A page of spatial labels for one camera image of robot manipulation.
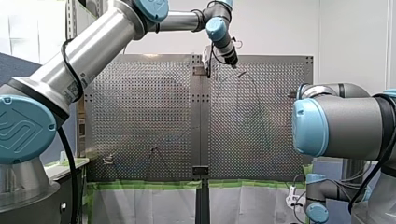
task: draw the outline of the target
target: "robotic arm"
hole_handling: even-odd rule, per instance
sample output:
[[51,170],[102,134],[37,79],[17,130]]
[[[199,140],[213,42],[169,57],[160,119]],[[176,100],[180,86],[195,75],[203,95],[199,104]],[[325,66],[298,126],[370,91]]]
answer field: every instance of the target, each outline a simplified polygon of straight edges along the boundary
[[15,77],[1,86],[0,219],[49,223],[37,218],[49,211],[42,211],[43,216],[37,211],[31,218],[12,211],[45,203],[58,191],[59,185],[49,183],[39,156],[68,119],[69,106],[131,40],[140,40],[148,32],[206,29],[225,62],[236,67],[238,57],[228,32],[232,11],[233,0],[212,1],[203,11],[192,12],[169,12],[167,0],[114,0],[108,12],[67,48],[63,45],[62,54],[31,76]]
[[[350,202],[352,224],[395,223],[396,194],[390,190],[396,184],[395,97],[393,90],[370,97],[351,84],[299,89],[293,108],[294,147],[299,153],[378,161],[361,186],[340,186],[323,175],[308,175],[305,211],[314,223],[327,222],[326,199]],[[379,168],[371,192],[367,184]]]

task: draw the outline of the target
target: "perforated metal panel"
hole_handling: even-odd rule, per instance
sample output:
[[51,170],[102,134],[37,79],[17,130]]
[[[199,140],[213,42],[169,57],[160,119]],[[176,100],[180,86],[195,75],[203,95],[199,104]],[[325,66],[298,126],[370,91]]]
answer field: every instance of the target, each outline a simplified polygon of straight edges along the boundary
[[304,158],[289,94],[312,82],[312,62],[240,56],[238,69],[215,63],[207,79],[191,55],[119,56],[86,91],[89,180],[192,179],[200,164],[210,178],[291,180]]
[[216,63],[211,80],[210,177],[291,180],[303,157],[292,146],[289,94],[312,80],[313,59],[240,59],[237,70]]
[[190,55],[110,64],[86,96],[90,181],[191,179],[190,85]]

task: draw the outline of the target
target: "black cable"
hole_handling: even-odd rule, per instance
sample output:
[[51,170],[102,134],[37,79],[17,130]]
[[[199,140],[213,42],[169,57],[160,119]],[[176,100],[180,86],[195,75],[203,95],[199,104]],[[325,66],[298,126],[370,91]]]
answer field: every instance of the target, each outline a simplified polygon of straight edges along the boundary
[[293,186],[296,186],[297,178],[300,177],[300,176],[306,177],[306,175],[296,175],[296,176],[293,178]]
[[208,68],[207,68],[207,78],[212,77],[212,57],[213,57],[213,44],[212,44],[212,50],[209,53],[209,63],[208,63]]
[[73,76],[74,80],[76,81],[76,85],[77,85],[77,89],[78,89],[78,97],[76,98],[74,102],[78,101],[79,99],[81,99],[82,95],[84,94],[84,89],[82,88],[82,83],[81,80],[79,79],[76,71],[74,70],[74,68],[72,67],[72,65],[69,62],[69,58],[66,55],[66,46],[72,41],[73,39],[68,39],[66,41],[64,41],[64,43],[62,44],[62,48],[61,48],[61,53],[62,53],[62,57],[64,58],[64,65],[66,66],[67,70],[69,71],[69,73]]
[[[386,94],[378,94],[375,95],[374,97],[381,97],[385,99],[392,105],[393,109],[396,111],[396,103],[393,101],[393,99],[390,96]],[[358,189],[355,196],[353,196],[352,200],[349,202],[349,205],[347,207],[349,213],[352,212],[353,205],[355,204],[356,200],[358,200],[359,196],[363,193],[363,191],[366,189],[367,185],[370,183],[370,181],[373,179],[373,177],[376,175],[379,169],[381,169],[381,167],[388,161],[388,159],[392,154],[393,147],[395,146],[395,144],[396,144],[396,127],[393,130],[392,137],[390,138],[390,141],[387,147],[385,148],[384,154],[382,155],[381,159],[378,160],[378,163],[374,167],[373,171],[364,179],[363,183],[361,184],[361,187]]]
[[77,169],[73,157],[72,148],[67,141],[66,134],[64,134],[64,129],[61,127],[58,130],[58,134],[61,137],[62,144],[64,145],[64,151],[66,152],[67,159],[69,160],[70,175],[72,178],[72,216],[71,224],[77,223],[78,217],[78,181],[77,181]]
[[85,169],[82,171],[81,173],[81,192],[80,192],[80,198],[79,198],[79,207],[78,207],[78,215],[77,215],[77,222],[80,221],[80,219],[82,218],[82,207],[83,207],[83,198],[84,198],[84,189],[85,189],[85,181],[86,181],[86,171]]
[[159,23],[157,23],[155,25],[155,34],[158,34],[161,31],[161,25]]
[[175,179],[172,170],[169,168],[168,164],[166,163],[165,159],[163,158],[163,154],[161,153],[160,149],[158,147],[155,147],[154,150],[157,151],[158,155],[160,156],[160,160],[163,163],[163,166],[165,167],[166,171],[168,172],[168,174],[171,176],[171,180],[173,182],[176,182],[177,180]]
[[[254,79],[253,79],[248,73],[245,73],[244,75],[248,76],[248,78],[251,80],[251,83],[252,83],[253,86],[254,86],[255,96],[257,97],[257,101],[258,101],[258,103],[259,103],[260,120],[261,120],[261,124],[262,124],[262,126],[263,126],[262,129],[264,130],[264,139],[265,139],[264,141],[267,143],[266,145],[269,146],[267,134],[266,134],[266,131],[265,131],[265,122],[264,122],[264,119],[263,119],[263,116],[262,116],[262,113],[264,113],[264,112],[263,112],[263,110],[262,110],[262,101],[260,100],[259,90],[258,90],[258,88],[257,88],[257,85],[256,85]],[[217,105],[217,103],[219,102],[219,95],[220,95],[220,93],[221,93],[221,91],[222,91],[222,85],[223,85],[223,83],[224,83],[228,78],[233,77],[233,76],[234,76],[234,75],[228,75],[226,78],[224,78],[224,79],[220,82],[220,84],[219,84],[219,89],[218,89],[217,94],[216,94],[216,96],[215,96],[215,98],[214,98],[214,100],[213,100],[214,103],[213,103],[213,105],[212,105],[212,108],[214,108],[214,107]]]
[[193,9],[193,10],[191,10],[191,12],[198,12],[199,14],[201,14],[202,20],[203,20],[204,24],[206,24],[205,14],[204,14],[204,12],[203,12],[202,10],[200,10],[200,9]]
[[239,46],[239,47],[235,46],[237,49],[241,49],[242,47],[244,47],[244,42],[242,40],[236,40],[235,36],[232,38],[232,41],[235,43],[236,42],[241,43],[241,46]]
[[265,119],[262,116],[264,112],[262,110],[262,101],[260,100],[259,88],[257,87],[256,82],[254,81],[254,78],[249,73],[246,73],[246,76],[250,79],[250,81],[254,87],[254,94],[256,95],[256,98],[257,98],[262,129],[264,130],[264,141],[267,146],[270,146],[270,143],[268,142],[268,139],[269,139],[268,135],[270,135],[270,134],[267,134],[267,132],[266,132]]
[[294,213],[294,217],[297,219],[298,222],[304,224],[303,221],[301,221],[298,217],[297,217],[297,213],[296,213],[296,206],[298,206],[298,202],[300,201],[301,198],[303,198],[303,196],[306,194],[306,192],[302,193],[300,195],[300,197],[297,199],[296,204],[293,206],[293,213]]
[[154,158],[154,153],[155,153],[155,147],[153,147],[150,150],[150,153],[148,155],[148,169],[146,171],[146,178],[145,178],[146,181],[148,181],[149,177],[151,176],[152,159]]
[[300,94],[297,94],[298,95],[298,97],[296,96],[296,100],[302,100],[302,90],[303,90],[303,88],[306,86],[306,85],[309,85],[309,83],[303,83],[303,84],[301,84],[299,87],[298,87],[298,89],[297,89],[297,93],[300,93]]
[[212,43],[212,50],[211,50],[211,52],[210,52],[210,56],[213,55],[213,56],[215,57],[216,61],[218,61],[218,62],[221,63],[221,64],[226,64],[226,65],[228,65],[227,63],[222,62],[222,61],[218,58],[218,56],[215,54],[214,48],[215,48],[215,43]]
[[227,12],[228,12],[228,14],[230,15],[230,20],[229,20],[229,22],[231,22],[232,20],[233,20],[233,13],[231,12],[231,10],[230,10],[230,6],[228,6],[226,3],[223,3],[223,2],[219,2],[219,1],[211,1],[211,2],[209,2],[208,4],[207,4],[207,7],[210,7],[210,5],[212,5],[212,3],[219,3],[219,4],[221,4],[222,6],[224,6],[224,8],[227,10]]

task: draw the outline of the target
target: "cable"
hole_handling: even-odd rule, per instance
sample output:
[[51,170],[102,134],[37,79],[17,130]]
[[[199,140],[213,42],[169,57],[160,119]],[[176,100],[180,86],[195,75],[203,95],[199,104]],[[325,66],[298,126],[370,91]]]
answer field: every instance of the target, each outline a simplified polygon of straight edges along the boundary
[[362,174],[360,174],[360,175],[355,174],[355,175],[353,175],[352,177],[350,177],[350,178],[348,178],[348,179],[342,179],[342,180],[340,180],[340,181],[341,181],[341,182],[349,182],[349,181],[352,181],[352,180],[356,180],[356,179],[358,179],[358,178],[361,178],[362,176],[366,175],[367,172],[369,172],[370,167],[371,167],[372,164],[373,164],[373,162],[370,161],[370,162],[369,162],[369,165],[367,166],[367,168],[366,168],[365,170],[364,170],[364,167],[362,167],[361,170],[358,171],[358,174],[359,174],[360,172],[363,172]]
[[58,130],[58,134],[61,137],[62,144],[64,145],[64,151],[66,152],[67,159],[69,160],[70,175],[72,178],[72,217],[71,224],[77,223],[78,217],[78,181],[77,181],[77,169],[73,157],[72,148],[67,141],[66,134],[64,134],[64,129],[61,127]]
[[[375,95],[374,97],[381,97],[381,98],[387,100],[392,105],[393,109],[396,110],[396,103],[393,101],[393,99],[390,96],[388,96],[386,94],[378,94],[378,95]],[[379,171],[379,169],[381,169],[381,167],[390,158],[390,156],[392,154],[393,147],[395,146],[395,143],[396,143],[396,128],[394,128],[394,130],[393,130],[392,137],[390,138],[390,141],[384,150],[384,154],[379,159],[379,161],[376,164],[376,166],[374,167],[373,171],[367,176],[367,178],[364,179],[358,192],[356,192],[355,196],[350,201],[350,203],[347,207],[349,213],[352,212],[352,207],[353,207],[354,203],[356,202],[356,200],[358,200],[359,196],[362,194],[363,190],[367,187],[367,185],[373,179],[373,177],[376,175],[376,173]]]
[[[255,96],[257,97],[257,101],[258,101],[259,115],[260,115],[260,120],[261,120],[261,124],[262,124],[262,129],[264,130],[264,141],[267,143],[267,144],[265,144],[265,145],[266,145],[266,146],[269,146],[268,137],[267,137],[267,132],[266,132],[266,130],[265,130],[265,122],[264,122],[264,118],[263,118],[263,116],[262,116],[262,114],[264,113],[264,111],[262,110],[262,101],[260,100],[260,95],[259,95],[259,91],[258,91],[257,85],[256,85],[256,83],[255,83],[253,77],[251,77],[249,73],[245,73],[244,75],[250,79],[251,83],[252,83],[253,86],[254,86],[254,91],[255,91],[254,93],[255,93]],[[226,78],[224,78],[224,79],[220,82],[220,84],[219,84],[219,89],[217,90],[216,97],[215,97],[214,100],[213,100],[214,103],[213,103],[213,105],[212,105],[212,108],[214,108],[214,107],[219,103],[219,95],[220,95],[220,93],[221,93],[221,91],[222,91],[223,83],[224,83],[227,79],[229,79],[230,77],[234,77],[234,75],[228,75]]]
[[306,194],[306,191],[300,195],[300,197],[297,199],[296,204],[295,204],[294,207],[293,207],[294,216],[296,217],[297,221],[299,221],[301,224],[305,224],[305,222],[301,221],[301,220],[297,217],[296,206],[298,205],[298,202],[300,201],[301,198],[303,198],[303,196],[304,196],[305,194]]
[[212,3],[219,3],[219,4],[221,4],[222,6],[224,6],[224,8],[227,10],[227,12],[228,12],[228,14],[230,15],[230,22],[233,20],[233,13],[231,12],[231,10],[230,10],[230,7],[226,4],[226,3],[223,3],[223,2],[219,2],[219,1],[211,1],[211,2],[209,2],[208,4],[207,4],[207,7],[210,7],[210,5],[212,5]]
[[219,63],[228,65],[227,63],[222,62],[222,61],[218,58],[218,56],[215,54],[214,48],[215,48],[215,43],[212,42],[212,50],[211,50],[210,56],[213,55],[213,56],[215,57],[216,61],[218,61]]
[[202,10],[200,10],[200,9],[193,9],[193,10],[191,10],[191,12],[198,12],[199,14],[201,14],[202,20],[203,20],[204,24],[206,24],[205,14],[204,14],[204,12],[203,12]]
[[123,167],[122,165],[119,165],[119,164],[117,164],[117,163],[115,163],[115,162],[114,162],[113,165],[114,165],[115,168],[121,168],[121,169],[123,169],[123,170],[127,170],[128,172],[136,172],[136,173],[138,173],[138,172],[142,171],[143,169],[147,168],[148,166],[149,166],[148,169],[150,170],[150,169],[151,169],[151,168],[150,168],[150,166],[151,166],[151,159],[152,159],[152,157],[154,156],[154,153],[156,152],[156,150],[159,150],[159,149],[158,149],[158,146],[159,146],[159,145],[162,145],[162,144],[169,144],[169,143],[175,143],[175,142],[177,142],[178,140],[180,140],[183,136],[185,136],[186,133],[188,133],[188,131],[194,130],[194,129],[198,129],[198,128],[199,128],[199,127],[188,128],[188,129],[186,129],[185,131],[183,131],[183,132],[181,133],[181,135],[178,135],[176,138],[172,139],[172,140],[169,141],[169,142],[164,142],[164,140],[160,141],[161,138],[163,138],[164,135],[165,135],[166,133],[169,133],[169,132],[164,132],[164,133],[162,133],[158,138],[155,139],[155,141],[153,141],[153,142],[150,143],[150,144],[153,144],[154,147],[151,148],[150,153],[148,154],[148,156],[147,156],[145,159],[143,159],[143,160],[136,159],[137,161],[140,161],[140,162],[137,162],[136,165],[135,165],[134,167],[132,167],[132,168],[126,167],[126,166]]
[[81,192],[80,192],[80,198],[79,198],[79,207],[78,207],[78,216],[77,216],[77,222],[80,221],[82,218],[82,207],[83,207],[83,198],[84,198],[84,189],[85,189],[85,184],[86,184],[86,170],[85,168],[81,172]]
[[337,183],[337,185],[343,186],[343,187],[349,188],[349,189],[359,189],[359,187],[361,186],[361,184],[352,185],[352,184],[343,183],[343,182],[336,181],[336,180],[334,180],[334,181]]
[[334,183],[335,186],[337,186],[341,191],[343,191],[343,193],[346,195],[346,197],[349,199],[349,201],[351,201],[351,197],[350,195],[347,193],[347,191],[344,189],[345,186],[340,185],[339,183],[337,183],[334,180],[330,180],[328,179],[330,182]]
[[165,166],[166,171],[168,174],[171,176],[172,181],[176,182],[176,179],[174,178],[174,175],[169,168],[168,164],[166,163],[165,159],[163,158],[163,154],[161,153],[160,149],[158,147],[155,147],[155,150],[157,151],[158,155],[160,156],[160,160],[163,163],[163,166]]
[[78,89],[78,97],[75,99],[74,102],[78,101],[81,99],[82,95],[84,94],[84,89],[82,88],[82,83],[81,80],[79,79],[76,71],[73,69],[72,65],[69,62],[69,59],[66,55],[66,46],[72,41],[73,39],[68,39],[64,41],[61,47],[61,53],[62,57],[64,58],[64,65],[66,66],[66,69],[69,71],[69,73],[73,76],[74,80],[76,81],[77,89]]
[[74,102],[76,102],[79,99],[81,99],[82,95],[84,94],[84,90],[82,88],[81,80],[79,79],[79,77],[78,77],[76,71],[73,69],[72,65],[70,65],[69,59],[68,59],[68,57],[66,55],[66,46],[67,46],[67,44],[69,44],[73,40],[73,38],[69,39],[69,32],[68,32],[68,29],[67,29],[67,25],[68,25],[68,23],[67,23],[67,2],[65,4],[65,8],[64,9],[65,9],[64,15],[66,15],[66,17],[64,19],[64,22],[65,22],[64,34],[65,34],[65,40],[66,41],[64,41],[64,43],[62,44],[61,53],[62,53],[62,57],[64,58],[64,64],[66,65],[66,69],[69,70],[70,74],[73,76],[74,80],[77,83],[78,98],[74,101]]
[[293,179],[293,186],[296,186],[297,178],[300,177],[300,176],[305,176],[305,175],[297,175],[297,176],[295,176],[294,179]]
[[240,46],[235,46],[236,49],[241,49],[242,47],[244,47],[244,42],[242,40],[236,40],[235,37],[233,37],[233,42],[239,42],[241,45]]
[[213,56],[213,43],[212,43],[212,50],[209,53],[209,63],[208,63],[208,68],[207,68],[207,78],[212,77],[212,56]]

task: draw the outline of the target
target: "blue cap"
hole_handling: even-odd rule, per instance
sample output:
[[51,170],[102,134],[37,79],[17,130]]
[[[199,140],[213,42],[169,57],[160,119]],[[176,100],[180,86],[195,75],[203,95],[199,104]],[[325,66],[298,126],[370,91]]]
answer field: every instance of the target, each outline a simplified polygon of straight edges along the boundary
[[326,223],[329,220],[329,211],[320,203],[311,203],[306,207],[306,215],[314,223]]
[[322,156],[329,144],[329,125],[320,104],[311,98],[296,101],[292,123],[294,148],[302,154]]
[[220,41],[227,34],[223,18],[215,17],[206,24],[206,31],[212,41]]
[[233,8],[233,0],[218,0],[218,2],[223,2]]
[[396,89],[388,89],[388,90],[385,90],[384,93],[391,97],[396,97]]
[[135,2],[143,14],[153,22],[161,22],[168,16],[168,0],[135,0]]
[[52,113],[39,102],[15,95],[0,96],[0,164],[38,157],[56,134]]
[[373,193],[373,191],[371,190],[370,186],[367,186],[366,191],[364,192],[364,196],[361,200],[364,202],[369,201],[372,193]]
[[327,179],[326,175],[309,174],[309,175],[306,175],[305,183],[306,184],[315,184],[318,182],[325,181],[326,179]]

